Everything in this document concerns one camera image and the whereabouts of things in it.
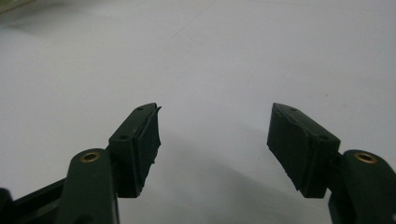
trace rubber jaw pad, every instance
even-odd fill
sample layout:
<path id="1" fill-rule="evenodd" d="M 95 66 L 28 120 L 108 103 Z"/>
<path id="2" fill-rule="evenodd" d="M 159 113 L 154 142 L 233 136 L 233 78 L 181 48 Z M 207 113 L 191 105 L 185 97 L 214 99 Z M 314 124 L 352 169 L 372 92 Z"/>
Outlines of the rubber jaw pad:
<path id="1" fill-rule="evenodd" d="M 156 104 L 135 109 L 108 140 L 120 198 L 136 198 L 161 145 Z"/>
<path id="2" fill-rule="evenodd" d="M 323 198 L 340 140 L 303 112 L 274 104 L 267 145 L 305 198 Z"/>

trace clamp jaw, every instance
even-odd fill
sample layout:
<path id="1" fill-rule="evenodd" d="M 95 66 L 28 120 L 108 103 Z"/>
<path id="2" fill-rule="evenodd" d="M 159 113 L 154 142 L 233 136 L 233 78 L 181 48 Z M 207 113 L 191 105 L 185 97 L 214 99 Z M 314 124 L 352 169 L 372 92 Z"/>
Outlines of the clamp jaw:
<path id="1" fill-rule="evenodd" d="M 396 174 L 373 153 L 338 153 L 340 140 L 300 110 L 274 104 L 267 145 L 305 198 L 329 201 L 334 224 L 395 224 Z"/>
<path id="2" fill-rule="evenodd" d="M 120 223 L 117 197 L 136 198 L 161 144 L 156 104 L 135 109 L 106 149 L 78 153 L 67 177 L 13 201 L 0 189 L 0 223 Z"/>

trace brass rivet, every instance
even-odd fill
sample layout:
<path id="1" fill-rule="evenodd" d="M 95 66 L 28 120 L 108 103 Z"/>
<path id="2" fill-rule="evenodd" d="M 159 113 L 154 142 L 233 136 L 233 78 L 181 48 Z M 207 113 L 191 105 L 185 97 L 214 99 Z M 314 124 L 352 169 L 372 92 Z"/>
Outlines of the brass rivet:
<path id="1" fill-rule="evenodd" d="M 92 162 L 100 158 L 99 152 L 87 152 L 82 157 L 79 158 L 82 162 Z"/>
<path id="2" fill-rule="evenodd" d="M 376 159 L 376 157 L 368 154 L 368 153 L 364 153 L 364 152 L 357 152 L 355 153 L 355 157 L 356 159 L 360 160 L 360 161 L 364 161 L 366 163 L 377 163 L 378 160 Z"/>

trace white surface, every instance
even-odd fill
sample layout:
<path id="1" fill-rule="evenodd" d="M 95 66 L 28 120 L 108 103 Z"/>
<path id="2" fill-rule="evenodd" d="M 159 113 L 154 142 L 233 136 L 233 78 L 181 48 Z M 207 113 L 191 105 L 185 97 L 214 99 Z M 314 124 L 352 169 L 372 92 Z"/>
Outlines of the white surface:
<path id="1" fill-rule="evenodd" d="M 396 167 L 392 0 L 58 1 L 0 26 L 0 186 L 65 177 L 156 102 L 163 145 L 121 223 L 331 223 L 265 145 L 273 102 Z"/>

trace white table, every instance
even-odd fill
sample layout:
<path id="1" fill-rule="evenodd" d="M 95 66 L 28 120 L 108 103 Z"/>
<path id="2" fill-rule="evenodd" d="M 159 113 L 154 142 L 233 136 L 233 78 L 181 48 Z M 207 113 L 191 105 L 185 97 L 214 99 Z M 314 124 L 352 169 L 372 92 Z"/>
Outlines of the white table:
<path id="1" fill-rule="evenodd" d="M 64 178 L 156 102 L 163 145 L 121 223 L 331 223 L 268 150 L 273 102 L 396 168 L 393 0 L 71 0 L 0 25 L 0 186 Z"/>

